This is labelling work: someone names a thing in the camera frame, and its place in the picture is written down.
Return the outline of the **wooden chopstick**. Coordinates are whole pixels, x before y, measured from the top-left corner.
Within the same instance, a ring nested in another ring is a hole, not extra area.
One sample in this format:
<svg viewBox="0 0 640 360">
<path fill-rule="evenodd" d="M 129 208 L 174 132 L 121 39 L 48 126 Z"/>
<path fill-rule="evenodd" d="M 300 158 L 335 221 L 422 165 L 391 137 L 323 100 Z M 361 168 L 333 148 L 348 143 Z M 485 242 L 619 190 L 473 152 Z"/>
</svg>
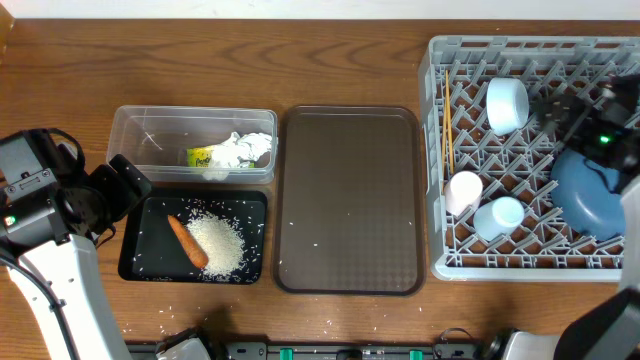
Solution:
<svg viewBox="0 0 640 360">
<path fill-rule="evenodd" d="M 451 115 L 451 91 L 449 81 L 449 70 L 445 70 L 445 125 L 446 125 L 446 145 L 450 175 L 455 173 L 454 149 L 453 149 L 453 133 L 452 133 L 452 115 Z"/>
<path fill-rule="evenodd" d="M 442 129 L 441 129 L 441 161 L 443 170 L 446 171 L 446 139 L 447 139 L 447 96 L 448 96 L 448 84 L 445 79 L 445 88 L 443 92 L 444 106 L 443 106 L 443 121 L 442 121 Z"/>
</svg>

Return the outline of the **pink cup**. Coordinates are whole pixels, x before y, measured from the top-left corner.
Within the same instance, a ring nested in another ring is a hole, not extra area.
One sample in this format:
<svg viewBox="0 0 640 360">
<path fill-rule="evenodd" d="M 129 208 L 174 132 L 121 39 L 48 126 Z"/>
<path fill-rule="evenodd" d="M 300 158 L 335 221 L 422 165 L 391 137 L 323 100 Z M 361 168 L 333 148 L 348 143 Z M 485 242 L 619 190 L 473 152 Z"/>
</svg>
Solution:
<svg viewBox="0 0 640 360">
<path fill-rule="evenodd" d="M 476 211 L 480 205 L 483 183 L 470 171 L 456 173 L 444 188 L 445 209 L 455 217 L 466 210 Z"/>
</svg>

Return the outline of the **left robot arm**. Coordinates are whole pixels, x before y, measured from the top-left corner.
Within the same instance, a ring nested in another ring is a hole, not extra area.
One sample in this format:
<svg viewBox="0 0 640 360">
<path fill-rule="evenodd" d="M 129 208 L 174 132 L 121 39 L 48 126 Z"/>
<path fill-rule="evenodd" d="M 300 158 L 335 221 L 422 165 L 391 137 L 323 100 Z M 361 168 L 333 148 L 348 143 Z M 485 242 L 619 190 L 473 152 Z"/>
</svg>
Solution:
<svg viewBox="0 0 640 360">
<path fill-rule="evenodd" d="M 124 156 L 92 173 L 59 129 L 1 141 L 1 263 L 35 316 L 53 359 L 128 359 L 98 266 L 105 231 L 151 192 Z"/>
</svg>

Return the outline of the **green yellow snack wrapper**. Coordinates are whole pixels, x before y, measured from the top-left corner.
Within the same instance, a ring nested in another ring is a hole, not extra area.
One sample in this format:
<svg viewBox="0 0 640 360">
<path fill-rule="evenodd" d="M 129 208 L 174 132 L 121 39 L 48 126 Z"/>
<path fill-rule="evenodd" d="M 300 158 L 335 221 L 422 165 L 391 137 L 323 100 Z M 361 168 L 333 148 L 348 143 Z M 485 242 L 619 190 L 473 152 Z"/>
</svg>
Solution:
<svg viewBox="0 0 640 360">
<path fill-rule="evenodd" d="M 189 148 L 186 150 L 186 160 L 189 167 L 212 167 L 223 154 L 223 150 L 217 146 Z"/>
</svg>

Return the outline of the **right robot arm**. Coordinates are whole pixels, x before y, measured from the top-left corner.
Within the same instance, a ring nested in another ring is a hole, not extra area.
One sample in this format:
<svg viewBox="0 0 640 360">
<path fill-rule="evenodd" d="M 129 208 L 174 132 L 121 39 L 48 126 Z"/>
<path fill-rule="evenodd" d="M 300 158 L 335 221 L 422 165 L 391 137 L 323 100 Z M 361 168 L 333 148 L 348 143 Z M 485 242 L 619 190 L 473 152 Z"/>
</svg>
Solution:
<svg viewBox="0 0 640 360">
<path fill-rule="evenodd" d="M 574 321 L 553 349 L 555 359 L 627 359 L 639 352 L 639 130 L 629 126 L 639 107 L 639 76 L 613 76 L 600 109 L 577 95 L 534 105 L 541 129 L 561 146 L 618 172 L 605 184 L 626 225 L 622 272 L 614 296 Z"/>
</svg>

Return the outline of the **white paper napkin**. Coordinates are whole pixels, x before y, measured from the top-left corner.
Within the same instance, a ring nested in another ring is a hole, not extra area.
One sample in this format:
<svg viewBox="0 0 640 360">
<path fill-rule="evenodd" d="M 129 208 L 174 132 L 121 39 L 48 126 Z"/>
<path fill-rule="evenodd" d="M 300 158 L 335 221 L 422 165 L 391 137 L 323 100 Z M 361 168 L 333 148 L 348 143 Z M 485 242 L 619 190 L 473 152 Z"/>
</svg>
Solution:
<svg viewBox="0 0 640 360">
<path fill-rule="evenodd" d="M 230 170 L 250 168 L 271 150 L 271 135 L 249 133 L 240 136 L 237 132 L 232 132 L 227 140 L 210 146 L 210 160 L 203 177 L 205 180 L 225 180 Z"/>
</svg>

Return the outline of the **light blue cup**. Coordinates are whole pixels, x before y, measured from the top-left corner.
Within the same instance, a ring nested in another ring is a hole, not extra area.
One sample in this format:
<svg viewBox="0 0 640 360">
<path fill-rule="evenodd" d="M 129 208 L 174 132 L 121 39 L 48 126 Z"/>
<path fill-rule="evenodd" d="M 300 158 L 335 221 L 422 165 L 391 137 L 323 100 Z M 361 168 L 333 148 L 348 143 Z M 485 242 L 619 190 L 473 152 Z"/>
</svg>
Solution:
<svg viewBox="0 0 640 360">
<path fill-rule="evenodd" d="M 492 241 L 501 235 L 510 235 L 524 217 L 521 203 L 505 196 L 481 206 L 474 213 L 473 226 L 479 237 Z"/>
</svg>

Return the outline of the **orange carrot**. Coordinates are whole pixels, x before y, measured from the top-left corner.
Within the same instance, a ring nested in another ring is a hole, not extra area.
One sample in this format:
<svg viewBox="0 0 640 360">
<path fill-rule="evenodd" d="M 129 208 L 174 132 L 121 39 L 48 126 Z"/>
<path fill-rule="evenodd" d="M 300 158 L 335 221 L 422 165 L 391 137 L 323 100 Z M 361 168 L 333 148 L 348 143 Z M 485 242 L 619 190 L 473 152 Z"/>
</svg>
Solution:
<svg viewBox="0 0 640 360">
<path fill-rule="evenodd" d="M 209 259 L 195 238 L 177 217 L 168 215 L 167 220 L 190 262 L 196 268 L 204 269 Z"/>
</svg>

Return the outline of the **dark blue plate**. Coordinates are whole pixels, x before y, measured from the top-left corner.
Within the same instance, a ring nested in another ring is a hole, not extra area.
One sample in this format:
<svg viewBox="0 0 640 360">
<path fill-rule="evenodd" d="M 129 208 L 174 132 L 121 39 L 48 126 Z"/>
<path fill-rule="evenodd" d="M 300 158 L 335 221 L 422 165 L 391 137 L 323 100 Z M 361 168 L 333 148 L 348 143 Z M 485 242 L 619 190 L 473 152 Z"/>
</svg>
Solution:
<svg viewBox="0 0 640 360">
<path fill-rule="evenodd" d="M 619 172 L 567 149 L 555 160 L 551 179 L 557 186 L 552 202 L 562 219 L 576 232 L 606 241 L 625 234 L 621 195 L 614 192 Z"/>
</svg>

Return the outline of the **light blue bowl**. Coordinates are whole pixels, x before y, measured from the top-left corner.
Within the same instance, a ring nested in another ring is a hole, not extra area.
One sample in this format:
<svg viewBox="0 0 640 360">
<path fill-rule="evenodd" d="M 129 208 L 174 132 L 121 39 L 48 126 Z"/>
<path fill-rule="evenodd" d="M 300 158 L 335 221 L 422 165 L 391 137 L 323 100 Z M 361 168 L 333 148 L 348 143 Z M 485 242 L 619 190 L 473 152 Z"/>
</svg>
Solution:
<svg viewBox="0 0 640 360">
<path fill-rule="evenodd" d="M 529 117 L 529 99 L 525 85 L 514 78 L 493 78 L 486 94 L 489 126 L 496 136 L 521 129 Z"/>
</svg>

